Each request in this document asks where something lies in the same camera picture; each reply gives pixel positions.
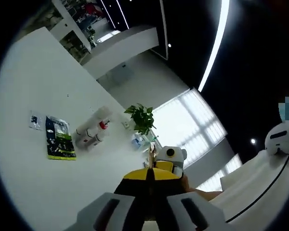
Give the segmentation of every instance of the white table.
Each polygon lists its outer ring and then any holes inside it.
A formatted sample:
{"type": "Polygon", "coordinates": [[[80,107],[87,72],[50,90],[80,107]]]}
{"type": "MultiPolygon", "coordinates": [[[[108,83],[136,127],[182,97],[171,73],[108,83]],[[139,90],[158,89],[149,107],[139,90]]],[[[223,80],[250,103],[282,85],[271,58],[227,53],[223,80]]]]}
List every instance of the white table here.
{"type": "Polygon", "coordinates": [[[91,53],[91,44],[88,39],[82,33],[81,29],[78,27],[72,16],[66,10],[65,6],[62,4],[61,0],[52,0],[53,5],[59,11],[63,19],[54,26],[51,33],[56,37],[56,39],[61,40],[70,31],[74,31],[76,36],[82,42],[82,44],[87,48],[88,52],[91,53]]]}
{"type": "Polygon", "coordinates": [[[117,120],[110,137],[76,161],[49,160],[46,134],[28,127],[29,110],[64,119],[71,131],[106,105],[124,109],[60,45],[46,28],[16,42],[0,72],[0,177],[8,195],[35,231],[60,231],[128,172],[142,168],[117,120]]]}

